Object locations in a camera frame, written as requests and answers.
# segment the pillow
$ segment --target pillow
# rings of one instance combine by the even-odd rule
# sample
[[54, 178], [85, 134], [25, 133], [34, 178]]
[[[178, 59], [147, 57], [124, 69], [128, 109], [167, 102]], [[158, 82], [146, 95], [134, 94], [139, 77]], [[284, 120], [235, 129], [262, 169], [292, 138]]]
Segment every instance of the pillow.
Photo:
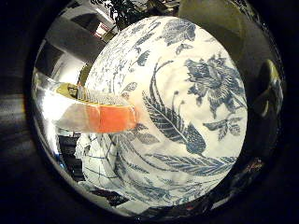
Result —
[[217, 39], [189, 21], [150, 17], [121, 31], [86, 87], [122, 95], [138, 114], [133, 130], [79, 138], [76, 157], [93, 187], [147, 207], [187, 203], [214, 189], [242, 149], [242, 79]]

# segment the white fabric with blue flowers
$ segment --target white fabric with blue flowers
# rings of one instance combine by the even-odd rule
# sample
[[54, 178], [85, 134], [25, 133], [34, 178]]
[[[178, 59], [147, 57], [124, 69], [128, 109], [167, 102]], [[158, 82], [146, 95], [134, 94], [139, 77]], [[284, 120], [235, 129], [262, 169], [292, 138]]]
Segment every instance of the white fabric with blue flowers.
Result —
[[122, 95], [139, 115], [134, 130], [79, 138], [86, 184], [148, 207], [177, 205], [214, 189], [235, 164], [247, 127], [244, 85], [199, 26], [174, 17], [129, 26], [98, 56], [86, 87]]

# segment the leaf pattern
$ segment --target leaf pattern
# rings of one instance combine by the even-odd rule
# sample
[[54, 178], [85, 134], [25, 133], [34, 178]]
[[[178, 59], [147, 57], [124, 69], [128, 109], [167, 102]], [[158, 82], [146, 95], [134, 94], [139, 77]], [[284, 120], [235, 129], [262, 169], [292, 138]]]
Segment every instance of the leaf pattern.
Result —
[[213, 158], [177, 157], [162, 154], [153, 154], [151, 156], [181, 172], [200, 176], [219, 175], [227, 172], [236, 161], [236, 157], [223, 157], [216, 160]]
[[218, 135], [218, 140], [222, 140], [225, 135], [227, 134], [228, 126], [225, 123], [220, 129], [219, 129], [219, 135]]
[[173, 19], [169, 21], [159, 38], [163, 38], [167, 46], [179, 41], [195, 39], [195, 25], [189, 21]]
[[242, 120], [242, 118], [224, 119], [218, 122], [204, 123], [204, 126], [210, 131], [219, 130], [218, 140], [221, 141], [228, 131], [230, 131], [233, 136], [239, 136], [241, 134], [240, 126], [236, 124], [240, 120]]
[[139, 173], [142, 173], [142, 174], [149, 174], [148, 171], [146, 171], [145, 169], [141, 168], [140, 166], [136, 165], [136, 164], [132, 164], [130, 163], [129, 161], [127, 161], [126, 159], [124, 159], [122, 156], [121, 156], [122, 160], [124, 161], [124, 163], [129, 166], [131, 169], [139, 172]]
[[148, 127], [142, 123], [137, 123], [135, 126], [135, 130], [137, 130], [137, 131], [142, 131], [142, 130], [147, 130], [147, 129], [148, 129]]
[[177, 47], [177, 50], [176, 50], [176, 54], [179, 55], [184, 49], [192, 49], [193, 46], [191, 45], [188, 45], [188, 44], [180, 44], [178, 47]]
[[138, 140], [145, 145], [152, 145], [155, 143], [159, 143], [160, 141], [150, 133], [138, 133]]
[[201, 154], [206, 148], [206, 142], [202, 135], [190, 123], [188, 128], [180, 114], [175, 109], [166, 107], [158, 91], [156, 83], [157, 72], [165, 65], [171, 62], [163, 63], [159, 68], [156, 63], [153, 76], [149, 85], [149, 94], [143, 94], [143, 101], [149, 112], [149, 117], [159, 131], [170, 141], [186, 145], [187, 151], [192, 154]]
[[134, 91], [136, 87], [137, 87], [137, 83], [131, 82], [123, 89], [123, 91]]
[[141, 31], [144, 28], [145, 24], [139, 24], [132, 29], [131, 34], [135, 35], [137, 32]]
[[234, 136], [239, 136], [241, 133], [240, 126], [237, 124], [230, 126], [230, 133]]
[[221, 127], [223, 127], [223, 125], [225, 125], [226, 120], [222, 120], [222, 121], [218, 121], [218, 122], [214, 122], [214, 123], [204, 123], [204, 126], [206, 126], [210, 131], [215, 131]]
[[192, 124], [189, 124], [187, 132], [187, 151], [192, 154], [201, 154], [206, 148], [206, 142], [202, 135], [194, 128]]
[[177, 115], [176, 112], [171, 109], [150, 99], [144, 92], [143, 100], [149, 111], [150, 119], [160, 132], [173, 142], [185, 144], [187, 139], [183, 135], [184, 124], [180, 115]]
[[148, 59], [149, 56], [150, 56], [150, 51], [149, 51], [149, 50], [143, 52], [143, 53], [139, 56], [139, 58], [138, 58], [138, 60], [137, 60], [138, 65], [139, 65], [139, 66], [144, 66], [144, 65], [146, 65], [146, 62], [147, 62], [147, 59]]
[[137, 40], [137, 42], [135, 43], [135, 46], [139, 46], [139, 45], [143, 44], [148, 39], [150, 39], [152, 35], [153, 35], [153, 33], [142, 36], [140, 39]]

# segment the flower print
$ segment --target flower print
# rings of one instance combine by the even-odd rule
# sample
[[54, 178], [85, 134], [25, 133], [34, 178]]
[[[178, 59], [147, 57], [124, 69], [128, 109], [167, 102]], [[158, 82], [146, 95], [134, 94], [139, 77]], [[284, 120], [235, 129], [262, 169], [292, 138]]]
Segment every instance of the flower print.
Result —
[[188, 94], [197, 96], [198, 105], [201, 105], [203, 98], [207, 95], [214, 119], [217, 117], [217, 108], [222, 104], [225, 104], [231, 113], [236, 111], [235, 102], [238, 102], [241, 107], [246, 107], [236, 98], [236, 96], [244, 94], [244, 90], [238, 82], [240, 76], [235, 69], [228, 67], [225, 62], [225, 58], [221, 56], [216, 58], [215, 55], [207, 62], [203, 59], [199, 62], [188, 59], [185, 62], [190, 76], [187, 80], [194, 83]]

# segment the floral fabric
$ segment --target floral fabric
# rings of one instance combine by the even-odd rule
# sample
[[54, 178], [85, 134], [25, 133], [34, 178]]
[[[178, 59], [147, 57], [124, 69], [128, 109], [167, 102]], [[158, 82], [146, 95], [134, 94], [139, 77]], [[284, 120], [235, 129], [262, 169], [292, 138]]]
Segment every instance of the floral fabric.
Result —
[[139, 115], [134, 130], [79, 138], [86, 184], [170, 206], [205, 195], [235, 164], [244, 85], [228, 52], [197, 25], [151, 17], [129, 26], [98, 56], [86, 87], [122, 95]]

